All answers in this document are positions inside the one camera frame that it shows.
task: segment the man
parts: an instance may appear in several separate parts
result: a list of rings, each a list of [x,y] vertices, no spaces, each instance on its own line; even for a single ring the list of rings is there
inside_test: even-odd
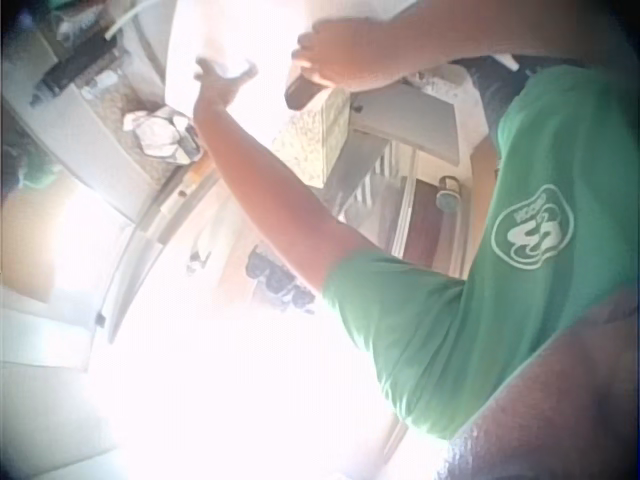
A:
[[[606,57],[600,17],[571,0],[431,0],[389,22],[323,22],[304,74],[351,90],[461,58]],[[549,339],[637,281],[635,90],[570,66],[534,75],[500,119],[501,174],[466,281],[389,257],[334,219],[226,106],[255,71],[200,61],[194,119],[220,174],[288,266],[369,352],[411,426],[452,438]]]
[[[451,441],[439,479],[638,478],[638,292],[556,335]]]

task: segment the printed logo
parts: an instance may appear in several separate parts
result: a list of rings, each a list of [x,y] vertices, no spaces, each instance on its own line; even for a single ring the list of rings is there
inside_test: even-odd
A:
[[[573,212],[554,185],[505,210],[491,233],[493,250],[514,267],[534,270],[557,255],[573,235]]]

